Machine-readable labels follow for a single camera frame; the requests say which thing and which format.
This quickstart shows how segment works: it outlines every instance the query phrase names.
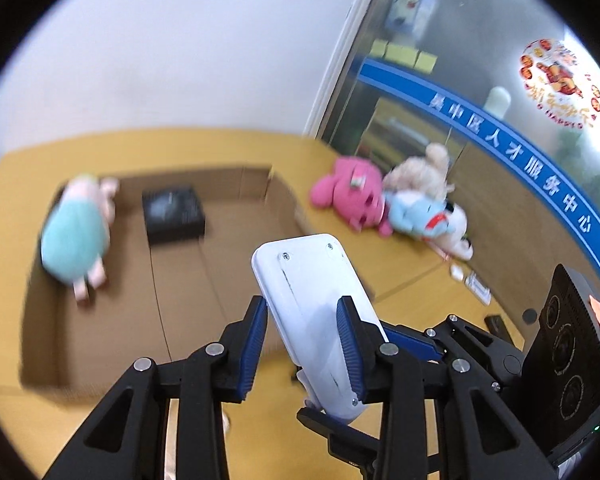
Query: small black box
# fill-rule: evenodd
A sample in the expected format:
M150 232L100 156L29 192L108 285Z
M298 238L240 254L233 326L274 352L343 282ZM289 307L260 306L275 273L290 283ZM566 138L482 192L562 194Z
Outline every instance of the small black box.
M145 192L142 211L150 246L205 235L205 214L192 187Z

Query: plush toy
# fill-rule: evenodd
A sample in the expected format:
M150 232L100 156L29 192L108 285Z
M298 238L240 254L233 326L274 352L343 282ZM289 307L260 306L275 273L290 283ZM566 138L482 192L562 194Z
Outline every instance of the plush toy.
M109 248L109 225L115 217L112 197L118 181L101 182L90 175L74 178L64 188L42 231L42 265L52 276L74 288L78 303L87 303L86 280L93 288L107 276L102 256Z
M419 191L386 193L389 222L401 233L432 242L461 260L474 255L466 233L466 215L458 205L432 200Z
M446 183L449 168L449 153L443 144L430 143L425 156L410 156L393 168L382 181L387 191L414 189L421 191L433 200L446 200L446 194L454 186Z
M364 158L341 156L333 173L312 187L309 198L316 207L333 206L356 231L378 226L381 236L393 232L382 195L382 174Z

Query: brown cardboard tray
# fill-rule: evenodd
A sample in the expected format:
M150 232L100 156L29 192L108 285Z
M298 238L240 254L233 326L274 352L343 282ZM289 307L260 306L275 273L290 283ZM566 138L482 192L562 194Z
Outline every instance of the brown cardboard tray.
M149 247L143 191L191 185L203 204L200 240ZM107 288L79 308L71 288L32 266L22 320L20 381L52 397L99 396L140 356L188 357L241 319L260 293L251 255L310 234L291 190L270 168L217 168L120 177L104 257ZM263 355L283 349L271 318Z

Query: white plastic device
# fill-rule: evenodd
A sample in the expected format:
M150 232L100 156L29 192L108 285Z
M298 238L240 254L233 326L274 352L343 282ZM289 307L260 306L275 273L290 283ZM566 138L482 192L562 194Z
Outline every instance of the white plastic device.
M346 424L365 409L349 383L336 307L351 296L362 321L386 334L337 238L311 235L269 242L251 267L311 403Z

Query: new year sticker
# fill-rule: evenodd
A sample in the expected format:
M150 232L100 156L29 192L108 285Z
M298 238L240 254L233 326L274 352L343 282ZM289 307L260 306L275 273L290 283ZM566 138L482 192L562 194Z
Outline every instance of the new year sticker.
M529 43L520 56L519 74L526 94L549 120L567 128L594 126L600 113L600 90L561 41Z

